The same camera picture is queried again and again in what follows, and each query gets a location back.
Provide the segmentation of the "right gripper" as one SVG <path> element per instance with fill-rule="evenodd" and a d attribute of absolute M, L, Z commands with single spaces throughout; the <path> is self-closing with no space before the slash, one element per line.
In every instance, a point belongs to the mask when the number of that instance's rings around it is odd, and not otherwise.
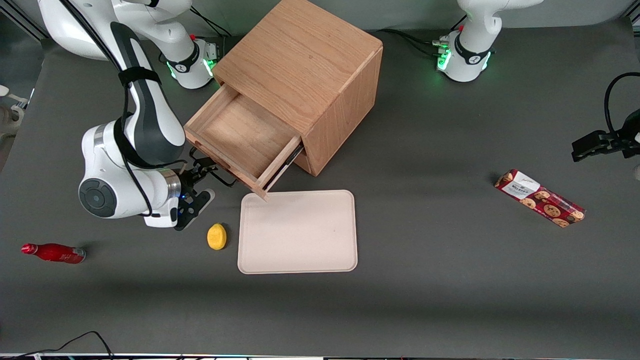
<path fill-rule="evenodd" d="M 196 158 L 193 171 L 201 179 L 206 176 L 221 180 L 215 162 L 209 157 Z M 202 211 L 202 194 L 195 190 L 196 173 L 187 170 L 145 170 L 149 183 L 144 193 L 151 204 L 144 221 L 149 227 L 185 229 Z"/>

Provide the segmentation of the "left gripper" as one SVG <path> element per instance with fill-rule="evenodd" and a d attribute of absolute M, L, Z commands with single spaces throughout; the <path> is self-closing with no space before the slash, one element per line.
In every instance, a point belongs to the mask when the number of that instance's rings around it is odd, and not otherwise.
<path fill-rule="evenodd" d="M 640 155 L 640 110 L 629 114 L 620 129 L 622 145 L 611 145 L 611 136 L 605 130 L 594 130 L 574 141 L 573 162 L 577 163 L 596 155 L 622 152 L 624 158 Z"/>

